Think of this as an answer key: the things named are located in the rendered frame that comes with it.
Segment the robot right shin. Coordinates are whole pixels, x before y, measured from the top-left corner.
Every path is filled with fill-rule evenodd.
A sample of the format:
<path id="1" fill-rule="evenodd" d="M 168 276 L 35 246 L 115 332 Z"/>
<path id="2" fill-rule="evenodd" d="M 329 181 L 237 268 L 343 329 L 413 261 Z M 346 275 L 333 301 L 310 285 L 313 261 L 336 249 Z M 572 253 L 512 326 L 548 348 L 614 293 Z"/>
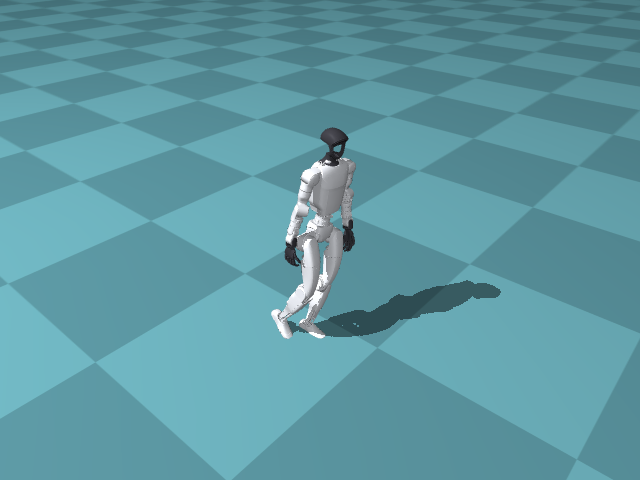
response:
<path id="1" fill-rule="evenodd" d="M 306 294 L 304 292 L 304 287 L 299 286 L 296 291 L 290 296 L 289 300 L 286 302 L 286 307 L 283 312 L 279 315 L 279 319 L 281 322 L 286 321 L 288 317 L 300 311 L 303 307 L 305 307 L 312 299 L 305 300 Z M 287 316 L 287 317 L 286 317 Z M 284 319 L 282 319 L 285 317 Z"/>

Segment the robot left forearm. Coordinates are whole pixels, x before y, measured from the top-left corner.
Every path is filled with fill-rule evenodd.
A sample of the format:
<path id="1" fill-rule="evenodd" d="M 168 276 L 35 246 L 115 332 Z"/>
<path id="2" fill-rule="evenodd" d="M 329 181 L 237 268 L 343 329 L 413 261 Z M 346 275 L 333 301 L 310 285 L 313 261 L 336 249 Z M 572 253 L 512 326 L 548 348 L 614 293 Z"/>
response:
<path id="1" fill-rule="evenodd" d="M 342 203 L 341 203 L 342 224 L 343 226 L 346 226 L 346 227 L 348 227 L 349 220 L 352 219 L 352 213 L 351 213 L 352 199 L 348 202 L 344 202 L 342 200 Z"/>

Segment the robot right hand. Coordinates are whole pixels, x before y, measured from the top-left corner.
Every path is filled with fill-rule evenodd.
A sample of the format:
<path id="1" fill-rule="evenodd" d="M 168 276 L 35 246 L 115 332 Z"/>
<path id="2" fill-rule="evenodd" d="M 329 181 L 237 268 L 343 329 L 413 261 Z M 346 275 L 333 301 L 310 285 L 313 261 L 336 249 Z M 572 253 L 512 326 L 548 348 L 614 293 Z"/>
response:
<path id="1" fill-rule="evenodd" d="M 297 246 L 297 238 L 293 238 L 292 245 L 286 242 L 286 246 L 287 247 L 285 249 L 285 260 L 287 260 L 288 263 L 290 263 L 293 266 L 296 266 L 296 267 L 299 266 L 299 264 L 295 263 L 295 259 L 298 263 L 301 263 L 301 261 L 296 256 L 296 250 L 295 250 L 295 247 Z"/>

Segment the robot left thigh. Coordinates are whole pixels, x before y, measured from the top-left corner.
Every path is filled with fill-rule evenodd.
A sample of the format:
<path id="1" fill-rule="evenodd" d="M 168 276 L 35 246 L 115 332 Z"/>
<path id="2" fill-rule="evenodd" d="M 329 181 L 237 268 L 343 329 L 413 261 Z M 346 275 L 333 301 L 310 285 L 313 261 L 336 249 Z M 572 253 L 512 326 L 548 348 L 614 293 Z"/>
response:
<path id="1" fill-rule="evenodd" d="M 323 274 L 319 275 L 316 290 L 325 290 L 334 281 L 343 255 L 343 233 L 333 226 L 331 236 L 325 240 L 329 243 L 323 255 Z"/>

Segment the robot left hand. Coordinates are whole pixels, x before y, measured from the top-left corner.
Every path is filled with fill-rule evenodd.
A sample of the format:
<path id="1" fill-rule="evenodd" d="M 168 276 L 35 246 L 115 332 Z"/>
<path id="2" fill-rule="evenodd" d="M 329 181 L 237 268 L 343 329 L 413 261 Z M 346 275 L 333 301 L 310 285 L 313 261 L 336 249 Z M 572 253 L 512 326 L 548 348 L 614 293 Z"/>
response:
<path id="1" fill-rule="evenodd" d="M 350 219 L 348 222 L 348 227 L 343 226 L 343 228 L 345 229 L 344 234 L 343 234 L 343 246 L 345 244 L 345 246 L 343 247 L 344 252 L 346 251 L 350 251 L 352 249 L 352 246 L 354 246 L 355 244 L 355 238 L 352 232 L 352 228 L 353 228 L 353 220 Z"/>

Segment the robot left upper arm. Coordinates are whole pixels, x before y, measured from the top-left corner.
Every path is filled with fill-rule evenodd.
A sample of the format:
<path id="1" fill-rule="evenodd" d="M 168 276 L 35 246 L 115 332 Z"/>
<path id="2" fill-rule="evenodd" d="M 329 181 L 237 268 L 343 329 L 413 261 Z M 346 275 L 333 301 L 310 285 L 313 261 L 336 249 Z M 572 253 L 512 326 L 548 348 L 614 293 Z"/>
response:
<path id="1" fill-rule="evenodd" d="M 349 188 L 349 186 L 352 183 L 353 173 L 356 169 L 356 164 L 350 159 L 347 159 L 347 158 L 342 158 L 342 159 L 344 159 L 349 166 L 348 178 L 347 178 L 347 183 L 346 183 L 345 192 L 343 196 L 343 201 L 348 202 L 354 196 L 354 191 L 351 188 Z"/>

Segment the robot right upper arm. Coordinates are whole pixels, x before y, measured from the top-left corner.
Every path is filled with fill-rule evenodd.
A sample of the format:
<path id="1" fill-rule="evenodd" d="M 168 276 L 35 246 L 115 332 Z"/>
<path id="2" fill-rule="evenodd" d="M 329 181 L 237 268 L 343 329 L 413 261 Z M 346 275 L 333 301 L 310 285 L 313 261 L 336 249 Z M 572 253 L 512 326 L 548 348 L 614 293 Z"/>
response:
<path id="1" fill-rule="evenodd" d="M 321 171 L 316 168 L 306 169 L 301 175 L 301 185 L 298 193 L 298 213 L 296 216 L 306 217 L 309 213 L 307 202 L 311 196 L 313 187 L 318 184 Z"/>

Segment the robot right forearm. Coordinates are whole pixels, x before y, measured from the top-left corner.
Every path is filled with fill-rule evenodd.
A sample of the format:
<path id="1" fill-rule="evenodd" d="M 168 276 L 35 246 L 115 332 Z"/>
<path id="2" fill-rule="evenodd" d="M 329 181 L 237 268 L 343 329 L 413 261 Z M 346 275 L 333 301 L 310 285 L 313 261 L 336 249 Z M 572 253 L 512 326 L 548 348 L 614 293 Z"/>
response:
<path id="1" fill-rule="evenodd" d="M 286 242 L 289 243 L 290 245 L 292 245 L 293 238 L 297 238 L 297 236 L 299 235 L 299 229 L 300 229 L 301 223 L 303 222 L 303 217 L 296 216 L 297 213 L 298 213 L 298 204 L 295 205 L 294 210 L 292 212 L 292 215 L 290 218 L 291 221 L 287 229 L 287 236 L 285 239 Z"/>

